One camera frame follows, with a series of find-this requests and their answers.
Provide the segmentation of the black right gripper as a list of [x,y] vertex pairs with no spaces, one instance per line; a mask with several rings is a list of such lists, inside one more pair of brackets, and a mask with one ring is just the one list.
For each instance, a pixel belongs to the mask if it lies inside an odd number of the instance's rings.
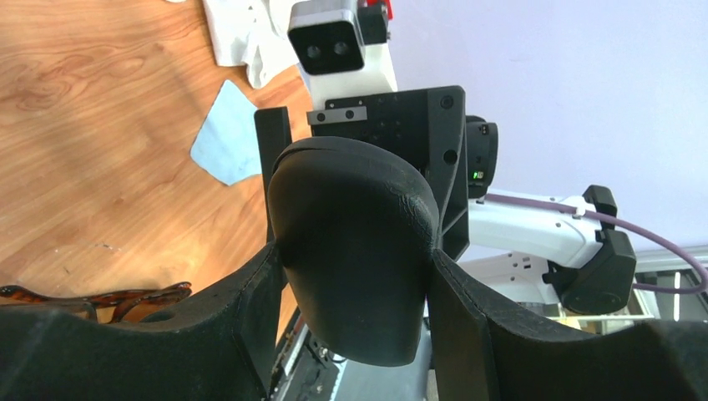
[[[328,100],[308,115],[313,137],[337,137],[375,145],[404,159],[430,186],[439,211],[437,251],[457,261],[469,246],[467,117],[458,86]],[[255,113],[267,216],[266,240],[276,243],[267,194],[291,137],[286,108]]]

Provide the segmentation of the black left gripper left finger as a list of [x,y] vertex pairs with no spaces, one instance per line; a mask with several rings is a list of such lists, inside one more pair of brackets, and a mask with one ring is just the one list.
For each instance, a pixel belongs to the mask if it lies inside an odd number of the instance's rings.
[[4,400],[262,400],[276,357],[281,263],[242,268],[140,322],[49,307],[1,312]]

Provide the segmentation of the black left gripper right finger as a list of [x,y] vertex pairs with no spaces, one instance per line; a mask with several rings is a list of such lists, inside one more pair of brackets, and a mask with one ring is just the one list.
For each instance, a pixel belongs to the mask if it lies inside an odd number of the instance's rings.
[[442,400],[704,400],[707,326],[648,320],[598,336],[519,306],[433,256],[428,308]]

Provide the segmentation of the black glasses case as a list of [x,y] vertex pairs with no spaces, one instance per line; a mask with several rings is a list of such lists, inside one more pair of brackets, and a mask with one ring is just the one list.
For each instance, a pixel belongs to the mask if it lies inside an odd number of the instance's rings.
[[278,157],[270,221],[301,314],[359,363],[416,357],[439,211],[422,174],[358,140],[313,137]]

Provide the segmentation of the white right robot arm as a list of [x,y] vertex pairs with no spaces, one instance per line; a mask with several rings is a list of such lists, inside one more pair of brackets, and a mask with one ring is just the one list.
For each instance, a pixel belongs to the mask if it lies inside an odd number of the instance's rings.
[[635,255],[609,189],[552,200],[493,192],[498,128],[458,86],[331,98],[312,136],[264,151],[269,237],[312,321],[422,315],[432,254],[506,249],[474,276],[518,302],[578,314],[621,309]]

